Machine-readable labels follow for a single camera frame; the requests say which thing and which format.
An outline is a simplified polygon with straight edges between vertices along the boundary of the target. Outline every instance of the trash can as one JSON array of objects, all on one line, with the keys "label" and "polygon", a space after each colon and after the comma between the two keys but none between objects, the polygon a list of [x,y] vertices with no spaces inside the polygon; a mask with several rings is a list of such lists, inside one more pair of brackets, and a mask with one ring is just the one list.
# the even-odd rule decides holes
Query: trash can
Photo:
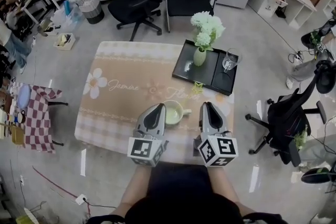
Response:
[{"label": "trash can", "polygon": [[104,12],[99,0],[78,0],[77,5],[90,24],[94,25],[103,20]]}]

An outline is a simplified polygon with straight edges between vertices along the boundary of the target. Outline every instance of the red cable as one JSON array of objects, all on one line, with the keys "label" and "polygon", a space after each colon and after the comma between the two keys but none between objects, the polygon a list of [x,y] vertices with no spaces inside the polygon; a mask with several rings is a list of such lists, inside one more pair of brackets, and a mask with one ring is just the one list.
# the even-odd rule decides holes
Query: red cable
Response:
[{"label": "red cable", "polygon": [[[68,192],[67,190],[63,189],[62,187],[58,186],[56,183],[52,182],[50,179],[48,179],[46,176],[44,176],[43,174],[41,174],[38,170],[35,169],[35,167],[33,167],[33,169],[35,170],[35,172],[37,172],[41,177],[43,177],[44,179],[48,180],[50,183],[52,183],[53,185],[55,185],[56,187],[58,187],[59,189],[63,190],[65,193],[75,197],[77,199],[77,196]],[[87,203],[88,206],[88,214],[89,214],[89,218],[91,218],[91,210],[90,210],[90,205]]]}]

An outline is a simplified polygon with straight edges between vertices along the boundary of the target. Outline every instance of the red and white checkered cloth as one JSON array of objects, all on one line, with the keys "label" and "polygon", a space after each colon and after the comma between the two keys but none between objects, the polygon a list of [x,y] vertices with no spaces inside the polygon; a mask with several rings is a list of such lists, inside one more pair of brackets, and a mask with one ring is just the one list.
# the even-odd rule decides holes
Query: red and white checkered cloth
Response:
[{"label": "red and white checkered cloth", "polygon": [[[17,83],[16,85],[19,90],[23,83]],[[48,100],[61,97],[62,91],[40,86],[29,86],[32,91],[28,106],[25,109],[26,120],[23,124],[25,146],[32,150],[55,153],[49,130],[51,122],[48,111]]]}]

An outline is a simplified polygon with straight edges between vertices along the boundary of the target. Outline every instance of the black tray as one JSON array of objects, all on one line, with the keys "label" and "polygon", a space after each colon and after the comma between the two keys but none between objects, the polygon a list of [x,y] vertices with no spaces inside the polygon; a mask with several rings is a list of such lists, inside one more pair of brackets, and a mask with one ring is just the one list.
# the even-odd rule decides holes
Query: black tray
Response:
[{"label": "black tray", "polygon": [[231,95],[235,84],[237,66],[224,73],[222,66],[226,52],[219,49],[206,52],[204,63],[197,67],[193,58],[197,47],[190,40],[184,42],[180,56],[176,62],[172,76],[191,83],[202,83],[203,87],[220,92],[224,95]]}]

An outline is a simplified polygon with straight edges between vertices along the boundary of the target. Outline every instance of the white marker cube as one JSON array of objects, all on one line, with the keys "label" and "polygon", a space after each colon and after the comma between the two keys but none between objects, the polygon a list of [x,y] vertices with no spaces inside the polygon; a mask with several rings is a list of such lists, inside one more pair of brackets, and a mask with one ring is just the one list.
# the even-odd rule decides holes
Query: white marker cube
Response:
[{"label": "white marker cube", "polygon": [[231,137],[209,135],[198,150],[205,166],[225,166],[238,157],[237,140]]},{"label": "white marker cube", "polygon": [[136,164],[155,167],[164,152],[163,145],[163,140],[130,137],[127,157]]}]

